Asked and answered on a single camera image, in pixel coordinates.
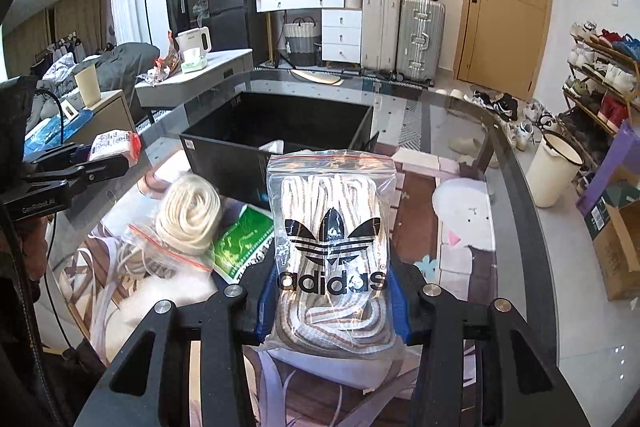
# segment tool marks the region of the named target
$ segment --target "trash can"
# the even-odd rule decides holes
[[[320,26],[311,17],[311,22],[298,17],[282,28],[288,59],[294,66],[315,66],[316,44],[320,43]]]
[[[558,133],[545,131],[526,176],[536,206],[555,204],[583,163],[567,140]]]

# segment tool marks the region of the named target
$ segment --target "suitcase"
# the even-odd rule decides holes
[[[402,0],[362,0],[360,64],[367,70],[396,68]]]
[[[434,79],[440,61],[444,16],[444,4],[439,1],[402,1],[396,62],[399,74],[418,82]]]

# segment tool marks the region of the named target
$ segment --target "gray bedding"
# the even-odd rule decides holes
[[[81,62],[73,67],[63,80],[55,82],[51,80],[40,80],[38,81],[38,87],[49,89],[58,98],[62,99],[65,95],[68,95],[76,89],[77,86],[74,75],[94,64],[100,90],[123,90],[124,97],[131,110],[131,116],[134,121],[138,121],[140,117],[143,116],[143,113],[140,110],[137,97],[134,96],[136,77],[140,73],[146,73],[151,69],[155,65],[156,58],[159,56],[160,50],[155,46],[143,42],[128,42],[116,46],[110,52],[104,52],[100,57]],[[82,99],[77,92],[67,96],[66,99],[76,109],[84,107]],[[35,127],[41,119],[49,118],[57,113],[58,106],[50,97],[36,95],[33,99],[33,108],[31,118],[27,125],[27,131]]]

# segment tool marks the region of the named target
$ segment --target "green packet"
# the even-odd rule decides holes
[[[229,284],[239,282],[247,266],[264,260],[272,239],[273,219],[246,206],[208,251],[213,269]]]

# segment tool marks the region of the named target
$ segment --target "wooden door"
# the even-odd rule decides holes
[[[457,78],[528,100],[546,45],[551,0],[465,0]]]

